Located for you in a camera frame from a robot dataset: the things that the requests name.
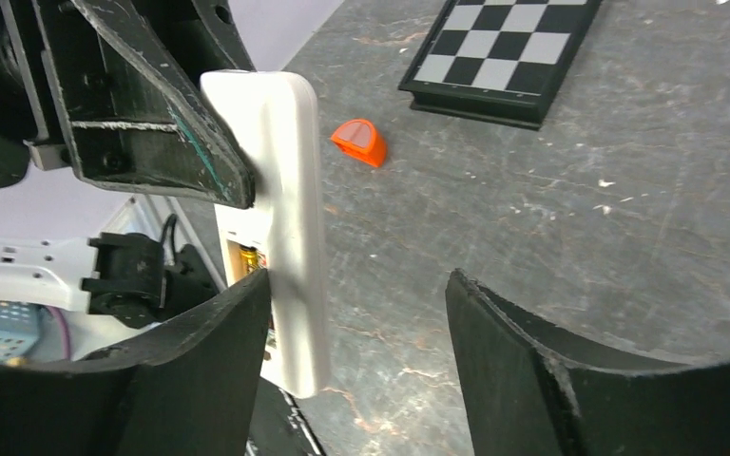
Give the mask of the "white remote control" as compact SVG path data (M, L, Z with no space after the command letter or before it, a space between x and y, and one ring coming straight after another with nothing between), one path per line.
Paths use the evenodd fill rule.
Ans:
M255 248L271 290L260 374L297 398L312 397L331 371L317 95L286 71L206 72L201 90L255 176L252 207L215 207L226 280L244 277L240 245Z

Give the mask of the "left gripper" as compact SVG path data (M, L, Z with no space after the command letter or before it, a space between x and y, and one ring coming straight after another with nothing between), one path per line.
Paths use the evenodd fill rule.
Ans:
M252 166L200 91L210 71L185 72L135 2L0 1L0 189L35 165L249 208Z

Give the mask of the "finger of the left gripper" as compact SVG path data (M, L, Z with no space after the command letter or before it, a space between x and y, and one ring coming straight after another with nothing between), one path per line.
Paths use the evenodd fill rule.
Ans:
M148 0L134 6L185 72L255 69L226 1Z

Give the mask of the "gold battery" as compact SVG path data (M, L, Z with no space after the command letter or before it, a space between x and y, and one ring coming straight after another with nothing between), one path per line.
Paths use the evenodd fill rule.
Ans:
M241 272L244 276L259 268L259 254L255 248L240 245L239 255Z

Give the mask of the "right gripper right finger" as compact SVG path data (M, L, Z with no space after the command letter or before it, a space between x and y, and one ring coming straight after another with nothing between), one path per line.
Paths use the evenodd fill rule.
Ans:
M669 362L559 327L454 270L451 342L478 455L730 455L730 358Z

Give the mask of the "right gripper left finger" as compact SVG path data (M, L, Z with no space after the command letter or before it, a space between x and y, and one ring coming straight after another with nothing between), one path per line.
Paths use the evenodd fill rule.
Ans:
M241 455L270 315L259 270L80 361L0 365L0 455Z

